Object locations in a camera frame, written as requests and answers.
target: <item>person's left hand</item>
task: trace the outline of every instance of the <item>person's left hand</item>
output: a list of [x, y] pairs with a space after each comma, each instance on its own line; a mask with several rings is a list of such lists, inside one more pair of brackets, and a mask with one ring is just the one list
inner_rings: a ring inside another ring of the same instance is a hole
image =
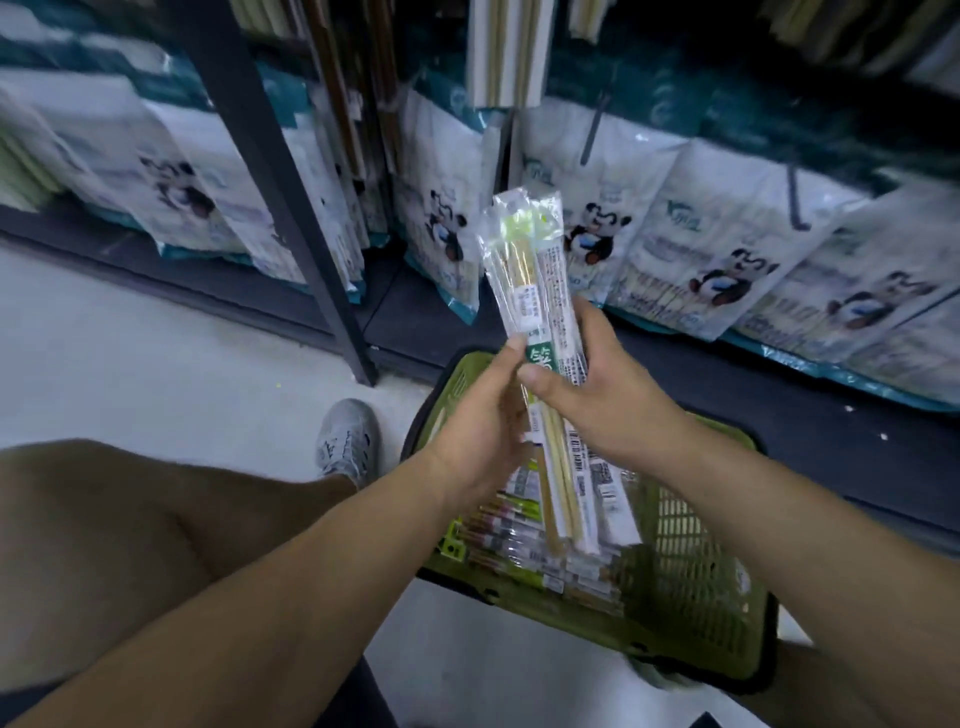
[[526, 337], [512, 336], [422, 451], [454, 515], [487, 502], [533, 454], [523, 442], [529, 421], [515, 376], [525, 350]]

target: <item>black shelf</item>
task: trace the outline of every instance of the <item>black shelf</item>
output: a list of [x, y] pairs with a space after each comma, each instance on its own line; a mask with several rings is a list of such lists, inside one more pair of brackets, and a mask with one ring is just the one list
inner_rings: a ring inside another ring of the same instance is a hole
[[[458, 350], [498, 348], [506, 335], [486, 285], [481, 299], [467, 326], [432, 282], [401, 270], [364, 329], [372, 358], [434, 382]], [[915, 540], [960, 555], [955, 419], [804, 376], [729, 345], [612, 322], [624, 348], [671, 397], [743, 425], [789, 468]]]
[[[164, 260], [146, 234], [87, 214], [68, 200], [42, 214], [0, 206], [7, 244], [33, 255], [176, 303], [199, 308], [303, 344], [338, 352], [317, 302], [280, 280], [222, 259]], [[390, 288], [402, 262], [371, 252], [367, 295], [352, 306], [362, 328]]]

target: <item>bare leg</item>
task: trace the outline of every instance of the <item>bare leg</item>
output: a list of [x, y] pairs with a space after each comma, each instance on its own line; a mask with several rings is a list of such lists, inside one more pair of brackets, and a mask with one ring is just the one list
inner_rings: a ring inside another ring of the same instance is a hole
[[803, 644], [778, 644], [767, 691], [732, 698], [770, 728], [888, 728], [840, 667]]
[[0, 451], [0, 692], [79, 672], [355, 491], [84, 440]]

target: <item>gray sneaker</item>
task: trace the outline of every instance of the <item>gray sneaker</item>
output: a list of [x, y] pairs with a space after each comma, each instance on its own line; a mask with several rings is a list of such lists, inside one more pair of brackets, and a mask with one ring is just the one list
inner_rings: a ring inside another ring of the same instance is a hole
[[380, 427], [368, 404], [340, 400], [326, 413], [317, 436], [321, 477], [346, 475], [359, 491], [377, 477]]

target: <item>hand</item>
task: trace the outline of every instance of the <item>hand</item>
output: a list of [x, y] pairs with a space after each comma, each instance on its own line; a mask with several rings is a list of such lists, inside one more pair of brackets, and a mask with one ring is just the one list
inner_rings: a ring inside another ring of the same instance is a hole
[[620, 346], [607, 317], [586, 299], [573, 308], [587, 350], [587, 382], [577, 387], [536, 364], [517, 376], [567, 418], [587, 445], [614, 465], [665, 479], [685, 457], [697, 422], [667, 397], [650, 374]]
[[525, 350], [526, 338], [512, 336], [423, 449], [453, 516], [490, 500], [533, 454], [523, 442], [529, 420], [516, 381]]

